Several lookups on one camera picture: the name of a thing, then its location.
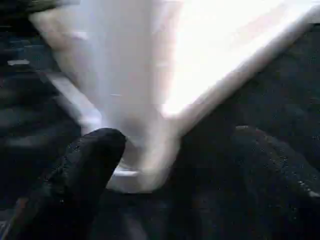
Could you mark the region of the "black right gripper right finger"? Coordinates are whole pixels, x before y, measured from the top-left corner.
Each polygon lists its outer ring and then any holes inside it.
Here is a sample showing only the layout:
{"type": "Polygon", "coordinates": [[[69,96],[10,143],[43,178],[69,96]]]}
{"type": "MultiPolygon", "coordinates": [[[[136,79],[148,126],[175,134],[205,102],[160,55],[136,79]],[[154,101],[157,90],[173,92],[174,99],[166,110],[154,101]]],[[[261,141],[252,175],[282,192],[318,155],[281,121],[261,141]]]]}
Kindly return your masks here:
{"type": "Polygon", "coordinates": [[[320,172],[289,144],[250,126],[230,138],[268,240],[320,238],[320,172]]]}

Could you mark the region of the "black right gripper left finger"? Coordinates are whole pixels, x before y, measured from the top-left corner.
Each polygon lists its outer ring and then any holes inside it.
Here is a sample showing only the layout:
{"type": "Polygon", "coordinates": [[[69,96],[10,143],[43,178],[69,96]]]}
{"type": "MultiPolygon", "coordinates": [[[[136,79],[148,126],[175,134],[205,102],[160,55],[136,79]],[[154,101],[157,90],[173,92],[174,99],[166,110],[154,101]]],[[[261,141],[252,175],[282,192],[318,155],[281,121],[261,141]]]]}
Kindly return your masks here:
{"type": "Polygon", "coordinates": [[[119,164],[126,137],[100,128],[72,142],[19,200],[9,221],[11,240],[84,240],[102,193],[119,164]]]}

